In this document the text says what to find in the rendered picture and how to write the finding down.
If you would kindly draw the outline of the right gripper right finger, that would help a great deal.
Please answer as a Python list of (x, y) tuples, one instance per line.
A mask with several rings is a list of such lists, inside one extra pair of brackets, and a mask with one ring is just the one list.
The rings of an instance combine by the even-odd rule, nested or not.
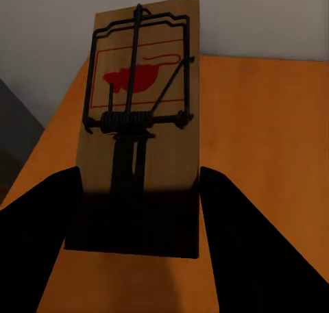
[(329, 313), (329, 283), (230, 181), (199, 168), (220, 313)]

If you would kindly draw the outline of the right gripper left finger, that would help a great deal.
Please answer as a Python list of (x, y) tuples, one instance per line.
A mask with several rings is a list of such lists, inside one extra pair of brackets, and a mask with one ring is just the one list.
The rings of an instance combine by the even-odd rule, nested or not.
[(0, 313), (36, 313), (81, 194), (74, 166), (0, 211)]

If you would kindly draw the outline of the mousetrap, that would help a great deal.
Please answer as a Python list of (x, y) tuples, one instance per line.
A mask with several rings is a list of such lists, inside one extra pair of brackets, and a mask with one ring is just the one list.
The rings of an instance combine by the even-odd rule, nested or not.
[(64, 249), (199, 257), (199, 0), (95, 14)]

